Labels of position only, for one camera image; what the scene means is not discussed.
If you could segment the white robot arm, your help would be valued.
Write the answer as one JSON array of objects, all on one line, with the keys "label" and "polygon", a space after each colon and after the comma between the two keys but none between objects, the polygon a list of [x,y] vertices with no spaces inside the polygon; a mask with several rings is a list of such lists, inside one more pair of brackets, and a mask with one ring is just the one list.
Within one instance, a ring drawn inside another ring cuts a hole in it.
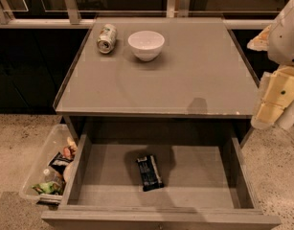
[{"label": "white robot arm", "polygon": [[274,21],[249,41],[247,48],[266,51],[279,67],[260,79],[251,126],[267,129],[294,125],[294,0],[289,0]]}]

